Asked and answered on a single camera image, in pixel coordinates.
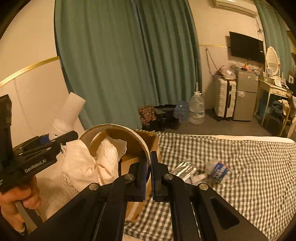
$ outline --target white suitcase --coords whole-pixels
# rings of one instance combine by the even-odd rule
[[[235,94],[236,94],[236,81],[227,81],[223,79],[215,79],[215,104],[214,110],[216,115],[221,118],[232,117]]]

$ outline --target bed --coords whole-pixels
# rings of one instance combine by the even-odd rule
[[[230,181],[214,187],[227,202],[262,231],[269,241],[284,241],[293,232],[296,224],[293,218],[296,213],[294,141],[281,137],[162,132],[157,135],[162,162],[168,165],[169,170],[185,158],[203,170],[204,164],[215,157],[231,169]],[[44,220],[69,201],[61,187],[61,173],[57,171],[61,165],[62,155],[59,155],[55,165],[37,176]],[[150,198],[137,221],[126,224],[124,232],[141,240],[173,240],[169,204],[155,203]]]

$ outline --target silver bolt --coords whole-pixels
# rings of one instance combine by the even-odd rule
[[[91,185],[89,185],[89,189],[92,191],[95,191],[99,188],[99,185],[97,183],[92,183]]]
[[[172,174],[170,174],[170,173],[167,173],[167,174],[164,174],[164,176],[163,176],[166,180],[172,180],[173,179],[173,175]]]
[[[126,174],[126,175],[124,176],[124,178],[125,178],[126,180],[132,180],[132,179],[134,178],[134,175],[128,173],[128,174]]]
[[[200,189],[203,190],[203,191],[206,191],[206,190],[208,190],[208,188],[209,188],[209,186],[208,186],[207,184],[205,184],[205,183],[200,184],[199,187],[200,187]]]

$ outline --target cardboard box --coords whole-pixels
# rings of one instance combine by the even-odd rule
[[[135,131],[146,143],[148,146],[149,152],[156,151],[158,160],[160,160],[160,149],[158,146],[157,136],[152,132],[147,131]],[[118,129],[106,129],[101,131],[98,136],[92,141],[89,147],[90,154],[92,156],[96,156],[96,150],[98,149],[102,140],[110,136],[113,139],[121,139],[127,142],[127,151],[122,156],[121,160],[121,175],[125,175],[128,173],[129,167],[131,164],[139,162],[139,156],[143,151],[143,147],[141,144],[135,139],[134,136],[130,135],[126,131],[121,131]],[[126,210],[126,220],[134,222],[141,211],[144,209],[147,200],[151,195],[151,177],[146,184],[146,198],[145,202],[128,202],[127,210]]]

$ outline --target gray floor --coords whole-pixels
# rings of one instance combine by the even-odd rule
[[[206,110],[205,121],[200,125],[182,123],[178,130],[166,129],[166,132],[195,135],[230,135],[230,136],[271,136],[255,117],[251,121],[218,122],[212,110]]]

